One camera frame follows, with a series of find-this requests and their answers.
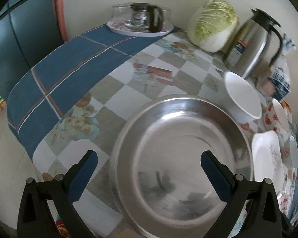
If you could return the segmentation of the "white oval tray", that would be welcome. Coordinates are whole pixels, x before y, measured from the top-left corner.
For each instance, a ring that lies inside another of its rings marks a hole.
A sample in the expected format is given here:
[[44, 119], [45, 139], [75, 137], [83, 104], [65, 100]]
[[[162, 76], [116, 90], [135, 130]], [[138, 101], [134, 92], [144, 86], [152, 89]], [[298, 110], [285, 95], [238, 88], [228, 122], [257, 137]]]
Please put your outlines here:
[[158, 37], [171, 33], [174, 26], [171, 23], [166, 23], [160, 32], [150, 32], [148, 28], [132, 27], [122, 19], [112, 19], [107, 22], [107, 27], [110, 31], [124, 35], [124, 36], [137, 36], [137, 37]]

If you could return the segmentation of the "large stainless steel basin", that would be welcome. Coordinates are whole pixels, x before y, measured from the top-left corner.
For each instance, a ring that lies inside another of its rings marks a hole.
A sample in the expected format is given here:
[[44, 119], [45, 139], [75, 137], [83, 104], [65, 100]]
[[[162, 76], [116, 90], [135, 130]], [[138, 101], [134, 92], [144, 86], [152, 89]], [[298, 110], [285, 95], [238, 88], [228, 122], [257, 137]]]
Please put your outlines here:
[[203, 237], [225, 208], [201, 167], [211, 151], [232, 173], [253, 179], [241, 129], [219, 107], [191, 95], [168, 95], [137, 110], [111, 155], [114, 201], [144, 237]]

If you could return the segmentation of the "white floral plate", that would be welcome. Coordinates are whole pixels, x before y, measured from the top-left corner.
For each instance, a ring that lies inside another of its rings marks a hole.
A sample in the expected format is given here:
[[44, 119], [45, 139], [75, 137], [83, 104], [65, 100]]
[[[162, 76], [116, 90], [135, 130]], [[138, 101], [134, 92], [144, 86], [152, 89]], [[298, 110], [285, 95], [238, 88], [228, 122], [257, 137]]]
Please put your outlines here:
[[265, 178], [271, 179], [278, 194], [282, 191], [285, 173], [277, 134], [274, 131], [255, 134], [251, 150], [254, 180], [262, 182]]

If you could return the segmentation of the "stainless steel thermos jug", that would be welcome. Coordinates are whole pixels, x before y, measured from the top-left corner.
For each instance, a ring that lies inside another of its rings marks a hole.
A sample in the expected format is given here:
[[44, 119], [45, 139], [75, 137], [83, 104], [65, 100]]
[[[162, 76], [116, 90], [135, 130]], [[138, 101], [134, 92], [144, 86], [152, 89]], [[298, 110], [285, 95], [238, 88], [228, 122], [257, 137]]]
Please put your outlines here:
[[275, 28], [281, 25], [263, 10], [255, 9], [252, 12], [253, 16], [238, 30], [223, 57], [224, 65], [245, 80], [267, 53], [272, 33], [278, 37], [279, 47], [269, 66], [276, 62], [283, 49], [283, 38]]

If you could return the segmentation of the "toast bread bag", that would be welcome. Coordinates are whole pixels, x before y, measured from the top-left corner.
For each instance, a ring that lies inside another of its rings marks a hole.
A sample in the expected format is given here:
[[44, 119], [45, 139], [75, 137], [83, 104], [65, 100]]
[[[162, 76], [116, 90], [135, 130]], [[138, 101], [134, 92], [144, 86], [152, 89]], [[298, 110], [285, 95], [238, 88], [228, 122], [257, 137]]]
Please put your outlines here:
[[286, 33], [282, 36], [283, 47], [281, 55], [269, 68], [269, 74], [263, 75], [258, 79], [257, 89], [266, 98], [274, 98], [279, 102], [291, 91], [290, 70], [287, 64], [288, 53], [295, 51], [296, 46]]

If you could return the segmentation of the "red floral patterned bowl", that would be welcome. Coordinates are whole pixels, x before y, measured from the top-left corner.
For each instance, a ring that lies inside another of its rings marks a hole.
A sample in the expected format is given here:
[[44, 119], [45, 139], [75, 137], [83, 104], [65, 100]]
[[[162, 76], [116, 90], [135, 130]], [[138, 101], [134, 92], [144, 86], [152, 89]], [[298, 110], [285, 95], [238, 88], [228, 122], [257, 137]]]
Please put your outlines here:
[[263, 112], [264, 126], [267, 131], [275, 131], [278, 134], [288, 134], [290, 127], [287, 115], [279, 101], [270, 100]]

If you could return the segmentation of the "pink foam tube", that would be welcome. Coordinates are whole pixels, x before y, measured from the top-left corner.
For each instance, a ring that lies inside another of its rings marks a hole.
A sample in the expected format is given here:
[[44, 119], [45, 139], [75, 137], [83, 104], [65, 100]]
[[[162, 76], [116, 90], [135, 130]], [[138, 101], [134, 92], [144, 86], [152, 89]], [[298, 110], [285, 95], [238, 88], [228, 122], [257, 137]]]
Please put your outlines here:
[[68, 41], [66, 22], [64, 17], [64, 0], [53, 0], [55, 16], [58, 24], [58, 29], [63, 42]]

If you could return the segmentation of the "clear drinking glass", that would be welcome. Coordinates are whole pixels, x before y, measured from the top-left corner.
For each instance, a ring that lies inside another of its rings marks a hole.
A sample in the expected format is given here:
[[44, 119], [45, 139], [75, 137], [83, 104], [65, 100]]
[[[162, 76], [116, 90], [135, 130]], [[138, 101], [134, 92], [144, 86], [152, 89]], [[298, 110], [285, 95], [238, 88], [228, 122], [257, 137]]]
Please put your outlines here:
[[115, 4], [112, 6], [112, 18], [122, 20], [124, 23], [130, 23], [131, 3]]
[[171, 9], [167, 7], [160, 7], [163, 12], [163, 29], [170, 23]]

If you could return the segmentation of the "napa cabbage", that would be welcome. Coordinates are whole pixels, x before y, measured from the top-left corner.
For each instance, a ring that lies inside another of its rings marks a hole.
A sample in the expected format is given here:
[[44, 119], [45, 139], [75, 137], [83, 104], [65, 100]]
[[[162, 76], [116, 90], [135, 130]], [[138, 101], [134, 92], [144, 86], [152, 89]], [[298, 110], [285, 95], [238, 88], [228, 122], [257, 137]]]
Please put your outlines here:
[[193, 14], [187, 27], [192, 44], [208, 53], [220, 51], [239, 24], [234, 7], [222, 0], [207, 0]]

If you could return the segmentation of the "patterned checkered tablecloth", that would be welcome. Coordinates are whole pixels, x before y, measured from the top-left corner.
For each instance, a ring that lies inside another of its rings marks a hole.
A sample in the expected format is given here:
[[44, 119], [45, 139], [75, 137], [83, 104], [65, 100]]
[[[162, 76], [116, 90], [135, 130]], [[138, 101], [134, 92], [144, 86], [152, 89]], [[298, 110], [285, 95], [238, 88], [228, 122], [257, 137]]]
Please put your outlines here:
[[[8, 123], [39, 173], [36, 182], [66, 174], [87, 151], [96, 152], [98, 165], [75, 210], [94, 236], [144, 237], [128, 224], [111, 190], [118, 136], [137, 110], [168, 95], [200, 97], [236, 121], [222, 105], [227, 71], [182, 31], [136, 38], [100, 26], [54, 50], [18, 82], [8, 96]], [[258, 96], [263, 113], [271, 99]], [[239, 125], [250, 149], [255, 134], [268, 132], [263, 115]], [[284, 173], [279, 210], [293, 227], [290, 237], [298, 237], [298, 169], [284, 165]], [[239, 233], [249, 207], [247, 200], [228, 237]]]

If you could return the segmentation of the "white square bowl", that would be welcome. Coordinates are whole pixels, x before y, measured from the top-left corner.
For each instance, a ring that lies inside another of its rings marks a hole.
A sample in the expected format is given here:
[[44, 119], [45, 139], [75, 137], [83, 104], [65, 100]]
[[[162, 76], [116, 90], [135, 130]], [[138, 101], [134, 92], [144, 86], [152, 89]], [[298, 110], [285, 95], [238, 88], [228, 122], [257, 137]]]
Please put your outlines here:
[[225, 72], [222, 105], [239, 123], [246, 124], [262, 117], [260, 99], [255, 89], [243, 78]]

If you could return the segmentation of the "small white bowl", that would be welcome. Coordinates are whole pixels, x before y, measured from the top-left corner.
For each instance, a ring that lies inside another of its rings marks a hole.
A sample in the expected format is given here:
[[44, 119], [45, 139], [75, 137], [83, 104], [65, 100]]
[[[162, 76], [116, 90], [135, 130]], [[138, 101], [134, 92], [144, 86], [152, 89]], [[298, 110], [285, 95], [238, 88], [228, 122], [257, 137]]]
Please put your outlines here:
[[298, 169], [298, 148], [293, 136], [290, 136], [284, 143], [282, 159], [288, 169]]

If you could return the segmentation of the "blue cabinet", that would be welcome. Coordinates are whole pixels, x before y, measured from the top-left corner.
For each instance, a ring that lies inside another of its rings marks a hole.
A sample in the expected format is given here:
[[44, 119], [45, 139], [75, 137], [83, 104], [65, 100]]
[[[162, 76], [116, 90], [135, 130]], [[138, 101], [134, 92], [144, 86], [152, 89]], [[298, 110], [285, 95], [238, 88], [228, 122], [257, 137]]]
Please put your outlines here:
[[8, 0], [0, 12], [0, 96], [63, 44], [54, 0]]

